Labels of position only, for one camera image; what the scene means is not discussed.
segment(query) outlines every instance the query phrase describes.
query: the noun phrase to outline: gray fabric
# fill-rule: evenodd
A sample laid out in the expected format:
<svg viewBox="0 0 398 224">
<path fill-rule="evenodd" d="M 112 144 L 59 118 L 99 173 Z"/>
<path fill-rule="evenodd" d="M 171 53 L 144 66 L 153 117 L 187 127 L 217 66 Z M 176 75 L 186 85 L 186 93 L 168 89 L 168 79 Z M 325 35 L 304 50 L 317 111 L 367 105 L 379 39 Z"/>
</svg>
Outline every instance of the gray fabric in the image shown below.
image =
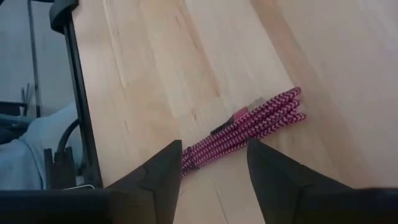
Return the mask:
<svg viewBox="0 0 398 224">
<path fill-rule="evenodd" d="M 45 189 L 44 149 L 58 147 L 62 134 L 77 119 L 76 105 L 45 118 L 34 120 L 18 140 L 0 146 L 0 189 Z M 76 128 L 68 141 L 76 168 L 81 166 L 83 147 L 80 129 Z"/>
</svg>

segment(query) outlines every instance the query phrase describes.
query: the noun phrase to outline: black metal frame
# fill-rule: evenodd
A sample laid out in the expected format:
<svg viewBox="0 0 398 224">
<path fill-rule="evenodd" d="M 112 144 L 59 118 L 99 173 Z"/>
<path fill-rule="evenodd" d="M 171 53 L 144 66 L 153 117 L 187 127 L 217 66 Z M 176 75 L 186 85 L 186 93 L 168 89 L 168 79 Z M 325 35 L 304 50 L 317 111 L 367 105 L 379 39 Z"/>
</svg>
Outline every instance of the black metal frame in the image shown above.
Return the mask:
<svg viewBox="0 0 398 224">
<path fill-rule="evenodd" d="M 80 124 L 81 140 L 83 141 L 83 155 L 86 162 L 86 167 L 83 171 L 85 183 L 92 184 L 96 188 L 103 188 L 93 128 L 91 126 L 90 109 L 86 97 L 78 44 L 72 18 L 72 11 L 77 5 L 77 0 L 55 0 L 50 10 L 50 22 L 51 28 L 54 31 L 65 35 Z"/>
</svg>

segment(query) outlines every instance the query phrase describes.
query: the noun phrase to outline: wooden floor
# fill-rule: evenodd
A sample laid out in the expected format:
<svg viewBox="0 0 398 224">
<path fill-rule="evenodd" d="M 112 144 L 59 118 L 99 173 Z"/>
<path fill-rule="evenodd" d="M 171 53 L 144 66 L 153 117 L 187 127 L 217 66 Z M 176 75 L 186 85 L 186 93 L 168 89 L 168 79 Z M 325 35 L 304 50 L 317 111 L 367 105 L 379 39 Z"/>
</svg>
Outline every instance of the wooden floor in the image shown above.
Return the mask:
<svg viewBox="0 0 398 224">
<path fill-rule="evenodd" d="M 260 96 L 308 119 L 264 139 L 352 187 L 397 186 L 395 0 L 85 0 L 76 36 L 104 184 Z M 183 182 L 175 223 L 264 223 L 246 151 Z"/>
</svg>

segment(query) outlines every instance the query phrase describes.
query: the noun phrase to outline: light blue cloth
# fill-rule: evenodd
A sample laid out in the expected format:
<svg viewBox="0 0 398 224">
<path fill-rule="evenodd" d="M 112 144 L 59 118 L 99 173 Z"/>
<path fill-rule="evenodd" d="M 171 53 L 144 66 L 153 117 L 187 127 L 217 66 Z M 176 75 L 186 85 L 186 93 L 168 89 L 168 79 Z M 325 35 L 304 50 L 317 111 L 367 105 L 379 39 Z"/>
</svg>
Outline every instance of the light blue cloth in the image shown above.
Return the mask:
<svg viewBox="0 0 398 224">
<path fill-rule="evenodd" d="M 34 120 L 19 139 L 0 146 L 0 189 L 45 189 L 44 149 L 57 150 L 62 134 L 77 119 L 76 105 Z M 67 146 L 73 150 L 76 168 L 83 160 L 80 129 L 76 128 Z"/>
</svg>

